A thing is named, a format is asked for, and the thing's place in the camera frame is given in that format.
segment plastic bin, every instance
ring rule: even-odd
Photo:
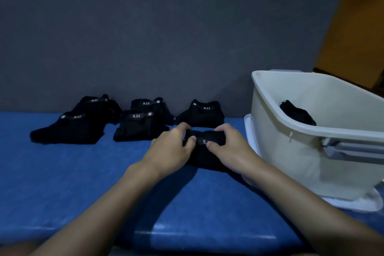
[[[321,196],[356,200],[384,178],[384,99],[317,73],[254,71],[252,117],[264,160]],[[290,100],[317,126],[288,117]]]

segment person's left forearm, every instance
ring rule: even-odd
[[[108,254],[129,212],[159,180],[160,174],[150,164],[133,164],[98,201],[31,255]]]

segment person's left hand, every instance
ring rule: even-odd
[[[191,128],[182,122],[177,127],[152,140],[151,147],[142,158],[142,162],[150,164],[164,178],[179,170],[189,159],[196,145],[196,137],[188,139],[183,147],[184,132]]]

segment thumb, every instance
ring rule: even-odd
[[[208,142],[207,142],[207,148],[208,148],[208,150],[209,150],[211,153],[215,154],[216,157],[218,157],[218,154],[219,154],[219,152],[220,152],[220,146],[219,146],[219,144],[217,144],[217,143],[215,143],[215,142],[212,142],[212,141],[208,141]]]
[[[187,150],[188,154],[191,154],[193,149],[195,148],[196,140],[197,138],[195,136],[188,138],[187,143],[185,144],[185,149]]]

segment blue table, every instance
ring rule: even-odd
[[[113,186],[150,145],[114,142],[117,126],[111,124],[95,145],[30,142],[30,131],[57,118],[0,112],[0,243],[54,234]],[[226,121],[245,135],[242,118]],[[377,188],[384,196],[384,184]],[[346,213],[384,234],[384,210]],[[297,251],[306,245],[273,205],[239,177],[192,166],[151,190],[118,241],[143,249],[228,253]]]

